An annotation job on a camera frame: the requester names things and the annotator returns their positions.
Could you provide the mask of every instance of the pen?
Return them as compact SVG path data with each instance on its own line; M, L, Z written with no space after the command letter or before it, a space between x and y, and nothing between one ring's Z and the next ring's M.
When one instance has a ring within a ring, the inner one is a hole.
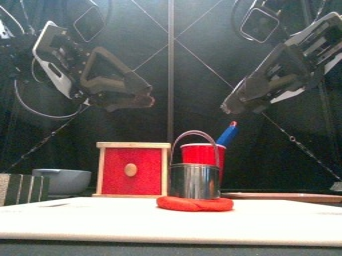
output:
M216 140L216 144L227 147L231 140L234 139L236 133L238 133L238 122L232 121L230 123L228 128L226 129L226 131L222 133L222 135L219 136L218 140Z

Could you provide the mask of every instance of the white table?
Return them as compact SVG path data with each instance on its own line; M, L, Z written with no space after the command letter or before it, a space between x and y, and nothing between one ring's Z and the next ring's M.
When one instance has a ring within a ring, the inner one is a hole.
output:
M342 208L282 200L234 203L232 211L195 213L160 209L150 198L7 206L0 239L342 249Z

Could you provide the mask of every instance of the stainless steel cup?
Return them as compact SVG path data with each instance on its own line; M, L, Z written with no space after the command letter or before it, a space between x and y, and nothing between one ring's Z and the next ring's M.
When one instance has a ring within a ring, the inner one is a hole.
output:
M188 135L199 135L212 144L216 165L172 164L175 145ZM184 132L174 143L168 168L168 195L192 199L216 199L220 197L218 147L212 138L202 131L191 130Z

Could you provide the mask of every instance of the gray bowl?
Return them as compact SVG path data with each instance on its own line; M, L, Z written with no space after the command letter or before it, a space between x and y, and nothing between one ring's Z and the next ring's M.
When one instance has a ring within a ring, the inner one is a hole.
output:
M49 177L49 195L77 195L91 182L91 172L81 170L33 169L32 175Z

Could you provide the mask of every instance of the red cup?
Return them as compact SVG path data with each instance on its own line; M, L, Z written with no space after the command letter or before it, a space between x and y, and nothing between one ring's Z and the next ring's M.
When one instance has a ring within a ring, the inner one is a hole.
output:
M219 182L223 179L223 168L224 168L224 153L226 147L218 145L219 153ZM190 143L180 146L182 159L186 164L207 164L216 166L216 155L214 145L210 143Z

